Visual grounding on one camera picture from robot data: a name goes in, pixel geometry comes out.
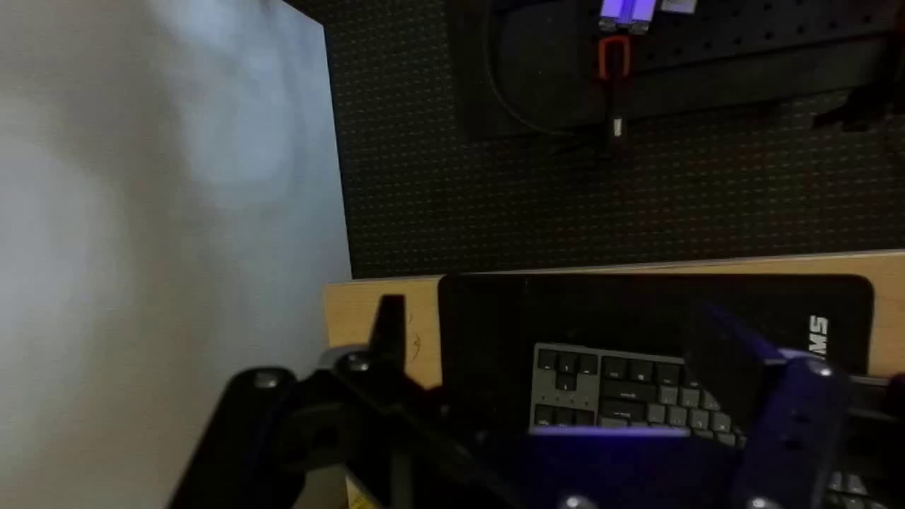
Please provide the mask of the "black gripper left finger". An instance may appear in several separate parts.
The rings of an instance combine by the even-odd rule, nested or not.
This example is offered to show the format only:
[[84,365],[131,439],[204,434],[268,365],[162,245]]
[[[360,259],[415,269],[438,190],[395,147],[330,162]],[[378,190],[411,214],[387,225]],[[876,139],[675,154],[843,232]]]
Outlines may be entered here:
[[378,381],[398,378],[408,361],[408,299],[385,294],[371,328],[371,375]]

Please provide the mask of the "blue-lit gripper right finger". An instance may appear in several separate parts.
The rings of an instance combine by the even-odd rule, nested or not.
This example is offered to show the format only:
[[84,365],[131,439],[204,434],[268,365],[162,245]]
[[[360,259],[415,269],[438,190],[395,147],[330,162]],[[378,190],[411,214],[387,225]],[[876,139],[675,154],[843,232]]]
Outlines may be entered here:
[[740,317],[699,303],[686,318],[684,361],[735,427],[750,433],[784,368],[784,354]]

